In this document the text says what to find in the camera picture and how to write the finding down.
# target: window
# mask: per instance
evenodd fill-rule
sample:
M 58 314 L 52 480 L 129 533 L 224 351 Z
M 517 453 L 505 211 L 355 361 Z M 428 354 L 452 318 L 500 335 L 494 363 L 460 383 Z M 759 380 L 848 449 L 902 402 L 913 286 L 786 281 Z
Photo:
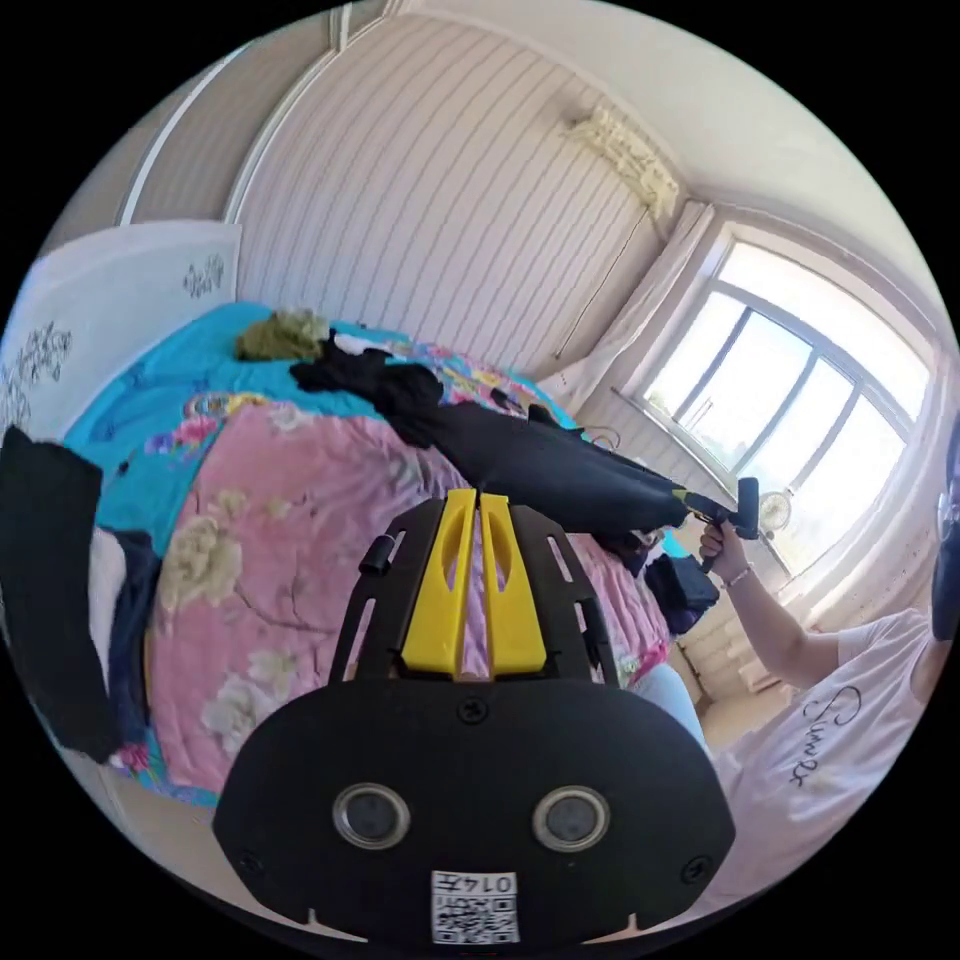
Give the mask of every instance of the window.
M 762 510 L 761 526 L 797 574 L 881 492 L 929 377 L 914 350 L 855 297 L 738 241 L 643 400 L 730 490 L 755 476 L 762 505 L 787 506 L 779 522 Z

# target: ceiling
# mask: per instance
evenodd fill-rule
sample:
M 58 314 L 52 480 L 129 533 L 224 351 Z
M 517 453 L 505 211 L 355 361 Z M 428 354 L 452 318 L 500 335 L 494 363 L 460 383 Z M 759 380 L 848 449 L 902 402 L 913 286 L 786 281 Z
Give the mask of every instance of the ceiling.
M 631 110 L 698 195 L 819 230 L 884 272 L 892 266 L 905 292 L 946 312 L 919 248 L 866 169 L 793 97 L 719 47 L 593 0 L 412 6 L 505 33 L 576 67 Z

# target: window pane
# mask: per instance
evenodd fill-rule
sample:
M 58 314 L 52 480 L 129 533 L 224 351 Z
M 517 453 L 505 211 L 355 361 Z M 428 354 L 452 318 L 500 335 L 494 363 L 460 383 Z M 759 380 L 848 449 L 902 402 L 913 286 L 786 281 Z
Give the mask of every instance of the window pane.
M 822 556 L 866 513 L 904 443 L 862 397 L 824 458 L 793 498 L 790 522 L 774 545 L 794 573 Z
M 808 344 L 751 313 L 680 425 L 732 470 L 786 399 L 809 355 Z
M 846 377 L 818 360 L 790 409 L 740 476 L 756 477 L 761 493 L 786 490 L 826 439 L 852 391 Z
M 710 361 L 720 352 L 743 311 L 744 306 L 739 300 L 711 293 L 680 346 L 644 394 L 644 399 L 673 416 L 706 373 Z
M 872 373 L 911 416 L 920 413 L 929 373 L 872 310 L 829 280 L 747 243 L 734 246 L 719 277 L 769 300 L 829 337 Z

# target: curtain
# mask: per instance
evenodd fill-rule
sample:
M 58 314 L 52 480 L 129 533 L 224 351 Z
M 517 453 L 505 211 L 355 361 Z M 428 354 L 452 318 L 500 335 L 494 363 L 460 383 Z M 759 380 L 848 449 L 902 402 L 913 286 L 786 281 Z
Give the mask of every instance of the curtain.
M 571 416 L 576 416 L 617 357 L 643 333 L 690 262 L 715 215 L 712 204 L 688 200 L 667 245 L 597 346 L 583 359 L 537 384 Z
M 917 429 L 873 507 L 778 599 L 805 626 L 829 632 L 908 608 L 929 585 L 939 547 L 937 496 L 960 408 L 960 371 L 938 350 Z

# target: hand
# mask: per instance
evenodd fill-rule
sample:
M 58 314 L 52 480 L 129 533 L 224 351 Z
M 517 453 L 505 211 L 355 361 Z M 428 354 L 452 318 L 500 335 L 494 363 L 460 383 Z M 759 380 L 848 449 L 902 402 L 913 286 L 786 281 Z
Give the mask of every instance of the hand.
M 729 583 L 747 568 L 743 544 L 729 520 L 724 520 L 719 530 L 713 524 L 704 528 L 700 538 L 700 558 L 706 560 L 707 557 L 716 557 L 713 572 L 724 583 Z

